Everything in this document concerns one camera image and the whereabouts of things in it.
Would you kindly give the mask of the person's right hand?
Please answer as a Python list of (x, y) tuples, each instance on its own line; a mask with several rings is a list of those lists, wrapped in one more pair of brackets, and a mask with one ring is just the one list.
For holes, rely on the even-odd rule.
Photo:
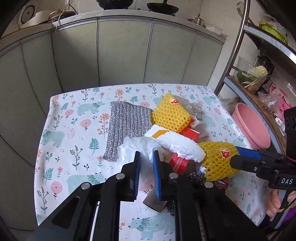
[[(292, 202), (295, 199), (295, 196), (296, 196), (295, 191), (292, 191), (289, 194), (289, 196), (287, 197), (287, 201)], [(272, 189), (272, 191), (270, 192), (270, 195), (267, 199), (266, 214), (269, 217), (273, 217), (277, 214), (280, 207), (281, 207), (281, 200), (278, 195), (278, 190)], [(294, 207), (295, 207), (295, 202), (293, 202), (293, 204), (290, 206), (290, 208), (292, 209)]]

